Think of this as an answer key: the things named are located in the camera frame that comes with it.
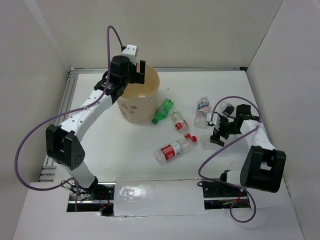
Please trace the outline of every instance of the bottle cap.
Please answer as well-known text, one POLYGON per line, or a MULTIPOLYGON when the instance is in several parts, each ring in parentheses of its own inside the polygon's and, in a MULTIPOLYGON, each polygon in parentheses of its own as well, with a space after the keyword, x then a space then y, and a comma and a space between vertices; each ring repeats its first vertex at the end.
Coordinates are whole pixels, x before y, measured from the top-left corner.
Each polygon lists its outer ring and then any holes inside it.
POLYGON ((153 124, 157 124, 158 123, 158 120, 157 119, 152 119, 152 121, 151 121, 153 124))
POLYGON ((197 141, 196 136, 192 136, 192 137, 191 137, 191 141, 192 141, 193 143, 195 143, 195 142, 197 141))

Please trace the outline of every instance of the bottle label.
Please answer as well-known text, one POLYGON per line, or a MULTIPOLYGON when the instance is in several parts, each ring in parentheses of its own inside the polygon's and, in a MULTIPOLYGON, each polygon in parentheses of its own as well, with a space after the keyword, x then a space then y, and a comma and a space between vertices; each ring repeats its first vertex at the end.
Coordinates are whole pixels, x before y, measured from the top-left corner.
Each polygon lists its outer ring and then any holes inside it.
POLYGON ((157 111, 158 113, 161 113, 162 115, 167 115, 167 112, 166 112, 166 110, 162 107, 162 106, 160 106, 159 108, 158 108, 158 111, 157 111))
POLYGON ((209 102, 207 101, 199 101, 198 107, 196 108, 196 111, 199 112, 205 112, 206 114, 208 113, 209 110, 209 102))
POLYGON ((169 144, 168 146, 161 148, 161 151, 164 154, 165 160, 169 160, 174 156, 177 156, 182 153, 180 144, 177 141, 169 144))
POLYGON ((188 123, 186 122, 186 120, 183 120, 181 122, 178 122, 176 125, 175 125, 175 129, 179 130, 179 129, 182 129, 184 126, 187 126, 188 123))

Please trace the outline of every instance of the green bottle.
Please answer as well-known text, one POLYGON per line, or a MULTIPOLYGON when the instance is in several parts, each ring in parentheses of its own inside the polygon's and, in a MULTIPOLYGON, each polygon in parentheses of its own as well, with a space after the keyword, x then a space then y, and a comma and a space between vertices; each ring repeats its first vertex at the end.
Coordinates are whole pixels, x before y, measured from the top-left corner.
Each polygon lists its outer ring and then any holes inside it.
POLYGON ((166 98, 161 104, 161 106, 158 108, 158 110, 156 111, 154 118, 152 119, 152 123, 157 124, 158 121, 164 119, 173 106, 174 106, 174 102, 166 98))

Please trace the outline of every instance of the red bottle cap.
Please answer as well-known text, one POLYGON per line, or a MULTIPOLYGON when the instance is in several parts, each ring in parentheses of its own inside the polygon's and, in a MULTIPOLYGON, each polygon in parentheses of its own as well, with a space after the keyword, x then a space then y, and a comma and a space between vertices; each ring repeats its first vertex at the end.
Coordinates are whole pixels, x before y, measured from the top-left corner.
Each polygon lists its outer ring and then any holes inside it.
POLYGON ((193 143, 195 143, 195 142, 197 141, 196 136, 192 136, 192 137, 191 137, 191 141, 192 141, 193 143))

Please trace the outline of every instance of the red label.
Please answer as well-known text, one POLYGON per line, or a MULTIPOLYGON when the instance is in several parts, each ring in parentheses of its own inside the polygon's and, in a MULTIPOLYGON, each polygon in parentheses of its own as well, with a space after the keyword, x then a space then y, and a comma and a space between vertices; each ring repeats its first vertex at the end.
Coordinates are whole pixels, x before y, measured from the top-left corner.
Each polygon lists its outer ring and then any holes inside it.
POLYGON ((164 154, 165 160, 169 160, 175 156, 175 150, 171 145, 161 148, 161 151, 164 154))
POLYGON ((179 129, 182 129, 184 126, 188 125, 188 123, 186 122, 186 120, 183 120, 181 122, 178 122, 176 125, 175 125, 175 129, 179 130, 179 129))

